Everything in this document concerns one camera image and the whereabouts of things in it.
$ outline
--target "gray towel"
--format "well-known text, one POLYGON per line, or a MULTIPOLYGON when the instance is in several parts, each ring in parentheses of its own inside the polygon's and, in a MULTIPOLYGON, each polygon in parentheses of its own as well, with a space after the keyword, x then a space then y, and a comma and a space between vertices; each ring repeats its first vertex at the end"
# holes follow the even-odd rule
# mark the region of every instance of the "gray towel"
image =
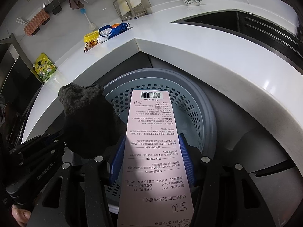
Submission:
POLYGON ((116 116, 103 90, 99 84, 81 87, 74 83, 59 90, 64 129, 71 137, 68 148, 85 159, 101 155, 126 132, 126 124, 116 116))
POLYGON ((84 5, 81 3, 81 0, 69 0, 69 7, 74 10, 84 8, 84 5))

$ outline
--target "yellow container lid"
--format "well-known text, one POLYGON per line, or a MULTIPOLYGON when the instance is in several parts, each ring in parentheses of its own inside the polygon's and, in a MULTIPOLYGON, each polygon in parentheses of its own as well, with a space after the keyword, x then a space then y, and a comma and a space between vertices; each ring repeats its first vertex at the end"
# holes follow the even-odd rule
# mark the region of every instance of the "yellow container lid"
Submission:
POLYGON ((96 38, 99 37, 99 31, 93 31, 91 33, 88 33, 84 36, 84 42, 88 43, 96 38))

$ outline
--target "yellow snack bag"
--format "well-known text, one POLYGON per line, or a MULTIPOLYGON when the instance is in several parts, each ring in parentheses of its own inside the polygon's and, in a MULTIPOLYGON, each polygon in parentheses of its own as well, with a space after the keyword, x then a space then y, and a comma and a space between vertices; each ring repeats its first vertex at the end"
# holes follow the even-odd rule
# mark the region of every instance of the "yellow snack bag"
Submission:
POLYGON ((35 63, 35 71, 39 77, 46 82, 47 79, 55 72, 56 67, 51 63, 46 54, 41 53, 35 63))

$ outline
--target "human hand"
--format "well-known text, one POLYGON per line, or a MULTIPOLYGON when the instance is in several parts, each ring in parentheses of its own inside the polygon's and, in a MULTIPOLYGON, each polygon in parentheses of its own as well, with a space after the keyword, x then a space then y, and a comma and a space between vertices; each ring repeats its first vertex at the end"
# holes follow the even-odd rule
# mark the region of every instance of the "human hand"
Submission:
POLYGON ((17 221, 17 223, 21 226, 21 227, 25 227, 30 216, 31 216, 31 212, 25 209, 20 209, 17 208, 16 205, 13 205, 12 208, 12 214, 14 219, 17 221))

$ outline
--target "white countertop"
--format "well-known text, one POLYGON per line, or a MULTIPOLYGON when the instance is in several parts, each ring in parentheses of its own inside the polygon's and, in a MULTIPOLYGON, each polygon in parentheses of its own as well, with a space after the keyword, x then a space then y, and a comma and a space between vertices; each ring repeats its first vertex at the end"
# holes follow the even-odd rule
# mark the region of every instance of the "white countertop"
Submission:
POLYGON ((296 25, 255 5, 203 0, 131 20, 132 29, 87 53, 77 43, 56 65, 42 87, 22 142, 43 134, 63 111, 58 90, 68 83, 87 86, 139 51, 153 55, 201 79, 259 121, 284 147, 303 173, 303 76, 267 49, 222 31, 169 23, 209 11, 239 9, 265 17, 294 32, 296 25))

